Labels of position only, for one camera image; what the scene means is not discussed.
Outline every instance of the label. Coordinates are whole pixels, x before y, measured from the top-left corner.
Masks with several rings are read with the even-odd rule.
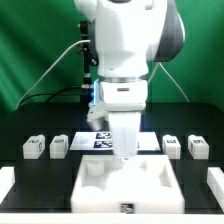
[[[36,144],[37,142],[39,142],[39,140],[29,140],[28,143],[30,143],[30,144]]]
[[[195,144],[201,144],[201,143],[204,143],[202,140],[193,140],[193,142],[194,142]]]
[[[41,150],[42,150],[42,142],[40,142],[39,144],[39,152],[41,152]]]
[[[122,203],[120,205],[121,213],[126,213],[126,214],[134,214],[135,213],[135,206],[134,204],[131,203]]]
[[[175,144],[176,140],[166,140],[167,143]]]
[[[112,141],[96,141],[94,143],[95,149],[105,149],[105,148],[112,148]]]
[[[54,141],[54,143],[63,143],[63,142],[64,142],[63,139],[56,139],[56,140]]]
[[[96,139],[111,139],[110,132],[99,132],[96,134]]]

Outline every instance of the white container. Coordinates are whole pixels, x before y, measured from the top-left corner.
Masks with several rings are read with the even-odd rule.
[[[89,172],[90,161],[103,162],[98,175]],[[184,206],[166,155],[83,156],[71,196],[73,213],[183,214]]]

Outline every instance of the black table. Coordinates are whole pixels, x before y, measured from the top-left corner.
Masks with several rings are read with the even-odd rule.
[[[70,197],[82,155],[100,152],[69,151],[64,160],[51,160],[49,144],[61,134],[68,135],[71,144],[77,131],[90,131],[87,111],[79,103],[35,103],[22,106],[5,119],[0,125],[0,168],[14,166],[16,183],[0,212],[71,212]],[[156,132],[160,146],[164,135],[177,136],[181,159],[171,160],[171,164],[185,198],[185,213],[223,214],[207,185],[207,170],[224,168],[224,112],[204,103],[148,104],[141,131]],[[24,160],[23,144],[39,134],[46,137],[45,151],[38,160]],[[192,158],[187,149],[189,135],[205,138],[210,146],[209,160]]]

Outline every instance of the black cable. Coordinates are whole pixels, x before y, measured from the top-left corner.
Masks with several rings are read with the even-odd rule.
[[[72,86],[72,87],[67,87],[67,88],[61,89],[61,90],[59,90],[59,91],[53,93],[53,94],[52,94],[52,95],[45,101],[45,103],[49,103],[52,99],[54,99],[54,98],[57,96],[57,94],[59,94],[59,93],[64,93],[64,92],[67,92],[67,91],[70,91],[70,90],[73,90],[73,89],[79,89],[79,90],[81,90],[81,87],[80,87],[80,86]]]
[[[68,94],[68,93],[39,93],[39,94],[33,94],[26,98],[24,98],[18,105],[18,108],[21,107],[21,105],[28,99],[37,97],[37,96],[79,96],[80,94]]]

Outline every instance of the white platform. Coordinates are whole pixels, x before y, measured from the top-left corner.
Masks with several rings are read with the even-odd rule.
[[[0,169],[0,204],[15,183],[14,167]]]
[[[112,150],[110,132],[76,132],[70,150]],[[140,132],[138,150],[160,151],[155,132]]]
[[[207,183],[224,212],[224,173],[219,167],[209,167]]]
[[[166,155],[83,156],[73,213],[183,214],[184,198]]]

